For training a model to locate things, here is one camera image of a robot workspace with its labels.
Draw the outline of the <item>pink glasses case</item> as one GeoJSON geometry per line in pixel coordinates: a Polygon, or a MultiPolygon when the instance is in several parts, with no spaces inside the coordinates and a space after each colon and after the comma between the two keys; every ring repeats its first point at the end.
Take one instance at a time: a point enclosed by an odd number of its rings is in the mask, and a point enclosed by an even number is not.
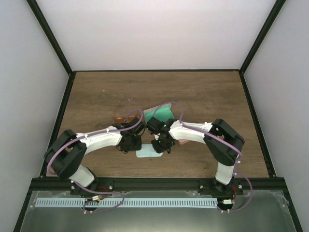
{"type": "Polygon", "coordinates": [[[183,145],[183,144],[188,143],[188,142],[190,142],[190,141],[189,141],[189,140],[181,139],[181,140],[179,140],[178,142],[179,142],[180,145],[183,145]]]}

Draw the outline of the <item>blue cleaning cloth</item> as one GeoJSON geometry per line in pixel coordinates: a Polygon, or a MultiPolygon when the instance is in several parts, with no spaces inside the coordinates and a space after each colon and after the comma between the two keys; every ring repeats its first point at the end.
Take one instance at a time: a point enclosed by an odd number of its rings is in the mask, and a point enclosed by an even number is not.
{"type": "Polygon", "coordinates": [[[151,144],[142,144],[141,149],[136,151],[137,158],[161,157],[163,153],[157,153],[151,144]]]}

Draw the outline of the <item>orange sunglasses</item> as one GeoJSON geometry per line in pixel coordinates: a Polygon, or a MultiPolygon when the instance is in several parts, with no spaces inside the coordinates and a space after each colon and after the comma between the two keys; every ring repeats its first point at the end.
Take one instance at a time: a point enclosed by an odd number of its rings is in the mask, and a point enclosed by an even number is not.
{"type": "Polygon", "coordinates": [[[133,98],[124,97],[118,100],[113,114],[114,123],[131,122],[135,117],[140,118],[138,111],[134,111],[135,102],[133,98]]]}

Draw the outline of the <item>grey glasses case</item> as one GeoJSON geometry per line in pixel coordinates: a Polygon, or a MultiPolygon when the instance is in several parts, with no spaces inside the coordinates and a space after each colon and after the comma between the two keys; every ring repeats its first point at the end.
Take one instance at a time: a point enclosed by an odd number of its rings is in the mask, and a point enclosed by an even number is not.
{"type": "MultiPolygon", "coordinates": [[[[151,117],[153,116],[155,110],[158,106],[146,109],[143,111],[144,113],[144,120],[147,123],[151,117]]],[[[172,111],[171,111],[171,103],[165,104],[161,106],[155,113],[154,117],[160,121],[167,121],[168,119],[175,118],[172,111]]]]}

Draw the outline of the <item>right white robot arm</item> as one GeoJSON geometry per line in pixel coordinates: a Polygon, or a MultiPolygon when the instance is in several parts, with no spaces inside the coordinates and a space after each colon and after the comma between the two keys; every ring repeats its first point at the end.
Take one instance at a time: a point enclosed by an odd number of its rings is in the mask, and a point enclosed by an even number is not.
{"type": "Polygon", "coordinates": [[[231,180],[235,165],[242,158],[245,140],[224,120],[187,123],[173,118],[163,122],[151,117],[147,122],[147,129],[155,136],[151,144],[156,153],[170,153],[177,140],[205,144],[218,162],[213,188],[221,195],[232,189],[231,180]]]}

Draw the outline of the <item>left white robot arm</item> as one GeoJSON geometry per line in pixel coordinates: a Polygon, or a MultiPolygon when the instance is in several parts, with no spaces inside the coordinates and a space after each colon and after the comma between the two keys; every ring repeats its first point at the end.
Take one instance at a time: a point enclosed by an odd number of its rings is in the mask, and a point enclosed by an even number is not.
{"type": "Polygon", "coordinates": [[[98,191],[98,178],[81,163],[85,155],[104,147],[113,146],[128,153],[141,150],[141,135],[145,124],[134,117],[130,122],[115,123],[98,131],[74,133],[65,130],[44,155],[47,171],[53,170],[59,179],[69,179],[87,195],[98,191]]]}

